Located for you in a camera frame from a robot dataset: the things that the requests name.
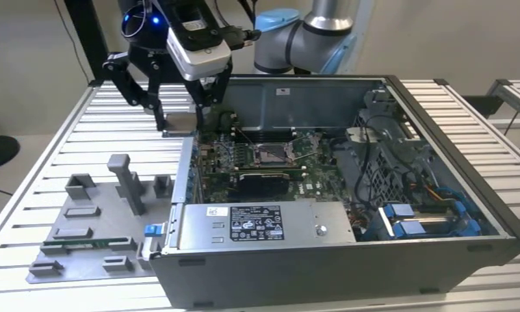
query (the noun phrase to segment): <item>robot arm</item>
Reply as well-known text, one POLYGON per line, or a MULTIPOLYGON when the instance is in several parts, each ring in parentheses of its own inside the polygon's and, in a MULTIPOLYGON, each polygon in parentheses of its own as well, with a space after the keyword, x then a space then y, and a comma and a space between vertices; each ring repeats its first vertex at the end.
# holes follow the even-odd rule
POLYGON ((305 20, 291 8, 263 12, 257 17, 257 28, 263 32, 255 44, 257 72, 302 69, 335 74, 357 42, 351 5, 350 0, 314 0, 305 20))
POLYGON ((182 83, 197 104, 198 128, 202 110, 222 103, 233 73, 233 50, 258 41, 255 68, 259 73, 334 74, 351 55, 350 0, 314 0, 305 20, 299 11, 281 8, 251 18, 259 30, 221 27, 205 0, 119 0, 127 53, 112 53, 104 68, 130 105, 142 105, 155 115, 158 130, 167 129, 159 90, 163 83, 182 83), (135 82, 128 65, 150 77, 148 89, 135 82), (201 79, 214 77, 203 86, 201 79))
MULTIPOLYGON (((130 2, 120 0, 120 8, 130 2)), ((221 28, 205 0, 140 1, 124 13, 122 31, 130 51, 111 53, 104 69, 123 97, 130 105, 142 105, 154 113, 158 130, 165 131, 161 85, 183 83, 197 104, 201 128, 202 109, 223 100, 233 72, 231 51, 258 40, 261 32, 221 28), (147 90, 130 74, 130 63, 150 77, 147 90), (213 76, 214 83, 203 86, 201 79, 213 76)))

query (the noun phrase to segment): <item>motherboard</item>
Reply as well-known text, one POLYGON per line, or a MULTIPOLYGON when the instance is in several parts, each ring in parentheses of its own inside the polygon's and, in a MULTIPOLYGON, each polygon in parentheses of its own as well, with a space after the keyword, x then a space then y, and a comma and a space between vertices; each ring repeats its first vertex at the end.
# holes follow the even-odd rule
POLYGON ((350 202, 331 138, 315 130, 246 132, 203 137, 202 187, 207 203, 350 202))

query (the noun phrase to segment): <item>green circuit board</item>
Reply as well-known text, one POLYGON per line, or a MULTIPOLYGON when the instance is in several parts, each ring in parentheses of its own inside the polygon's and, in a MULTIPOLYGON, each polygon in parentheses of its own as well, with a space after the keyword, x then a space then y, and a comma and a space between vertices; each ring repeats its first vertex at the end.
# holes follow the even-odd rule
POLYGON ((315 131, 298 131, 291 142, 266 144, 237 143, 219 136, 202 145, 202 187, 207 203, 294 201, 349 202, 351 195, 330 140, 315 131), (289 176, 289 190, 270 198, 233 198, 242 175, 289 176))

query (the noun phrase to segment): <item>yellow wire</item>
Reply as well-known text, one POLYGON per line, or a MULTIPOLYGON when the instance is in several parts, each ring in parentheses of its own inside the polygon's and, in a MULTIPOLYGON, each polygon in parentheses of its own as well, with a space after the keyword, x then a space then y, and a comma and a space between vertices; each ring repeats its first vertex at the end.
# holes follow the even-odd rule
POLYGON ((434 197, 437 197, 437 199, 445 200, 445 199, 442 198, 442 196, 439 196, 438 193, 434 192, 434 190, 433 190, 430 187, 426 187, 426 189, 427 189, 427 191, 431 193, 431 195, 434 195, 434 197))

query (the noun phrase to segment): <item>blue latch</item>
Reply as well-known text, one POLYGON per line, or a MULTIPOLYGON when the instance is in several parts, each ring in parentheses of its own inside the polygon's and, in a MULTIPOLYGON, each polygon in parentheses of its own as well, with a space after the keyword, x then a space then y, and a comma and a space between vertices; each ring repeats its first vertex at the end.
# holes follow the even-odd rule
POLYGON ((415 216, 413 206, 407 203, 390 203, 385 206, 383 211, 386 212, 386 216, 389 218, 405 218, 415 216))
POLYGON ((162 237, 165 235, 165 226, 162 224, 150 224, 146 226, 146 237, 162 237))
POLYGON ((393 231, 398 239, 415 238, 426 234, 421 221, 403 221, 393 226, 393 231))

